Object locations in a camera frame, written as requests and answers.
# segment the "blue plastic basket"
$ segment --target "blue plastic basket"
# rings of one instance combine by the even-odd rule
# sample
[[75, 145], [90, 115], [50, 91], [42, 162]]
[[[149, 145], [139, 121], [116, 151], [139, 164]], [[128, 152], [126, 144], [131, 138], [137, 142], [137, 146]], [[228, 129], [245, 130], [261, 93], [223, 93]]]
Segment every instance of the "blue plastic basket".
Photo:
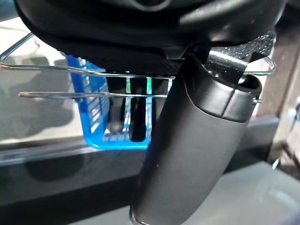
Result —
[[[87, 60], [67, 56], [69, 66], [96, 71], [105, 71]], [[108, 91], [104, 77], [94, 77], [71, 73], [75, 92], [93, 93]], [[146, 138], [143, 142], [132, 142], [129, 139], [130, 125], [130, 97], [126, 98], [125, 123], [121, 133], [112, 135], [106, 130], [109, 112], [109, 97], [83, 98], [78, 102], [83, 136], [87, 144], [102, 150], [145, 150], [151, 138], [151, 103], [152, 99], [146, 99]]]

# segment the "metal wire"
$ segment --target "metal wire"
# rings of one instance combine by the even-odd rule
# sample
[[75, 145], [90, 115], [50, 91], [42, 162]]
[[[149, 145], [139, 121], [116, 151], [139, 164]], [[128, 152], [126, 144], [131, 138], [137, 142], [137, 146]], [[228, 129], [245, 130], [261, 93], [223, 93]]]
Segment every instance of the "metal wire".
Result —
[[[123, 77], [123, 78], [152, 78], [152, 79], [175, 79], [173, 75], [161, 75], [161, 74], [145, 74], [138, 75], [132, 73], [113, 73], [113, 72], [100, 72], [88, 69], [81, 69], [75, 67], [64, 67], [64, 66], [47, 66], [47, 65], [11, 65], [4, 63], [5, 59], [14, 52], [17, 48], [23, 45], [26, 41], [34, 36], [33, 33], [27, 34], [25, 37], [20, 39], [4, 53], [0, 55], [0, 68], [5, 70], [30, 70], [30, 71], [68, 71], [70, 73], [78, 73], [88, 76], [96, 77]], [[245, 75], [255, 76], [267, 76], [271, 75], [276, 71], [276, 63], [268, 57], [264, 58], [264, 61], [270, 67], [267, 71], [246, 71]], [[134, 94], [119, 94], [111, 92], [95, 92], [95, 93], [68, 93], [68, 92], [20, 92], [19, 96], [27, 98], [62, 98], [62, 99], [80, 99], [90, 97], [150, 97], [150, 98], [166, 98], [166, 95], [134, 95]]]
[[26, 98], [54, 98], [54, 99], [81, 99], [94, 97], [142, 97], [142, 98], [166, 98], [167, 95], [138, 95], [138, 94], [120, 94], [111, 92], [93, 92], [93, 93], [69, 93], [69, 92], [20, 92], [20, 97]]

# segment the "gray cylindrical tube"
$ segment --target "gray cylindrical tube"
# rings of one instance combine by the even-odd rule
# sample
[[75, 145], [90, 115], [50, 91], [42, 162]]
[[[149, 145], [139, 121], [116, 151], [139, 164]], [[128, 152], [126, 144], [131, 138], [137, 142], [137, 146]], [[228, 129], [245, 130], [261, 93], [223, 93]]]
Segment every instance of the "gray cylindrical tube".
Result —
[[232, 90], [225, 110], [220, 115], [209, 113], [209, 101], [193, 96], [197, 79], [189, 79], [207, 71], [198, 68], [196, 74], [184, 77], [195, 66], [199, 65], [192, 59], [173, 82], [148, 146], [130, 211], [136, 224], [180, 225], [194, 213], [222, 175], [246, 129], [252, 112], [234, 114], [241, 110], [238, 103], [253, 104], [247, 94], [256, 98], [261, 91], [260, 85], [252, 85], [254, 89], [235, 96], [236, 88], [228, 87]]

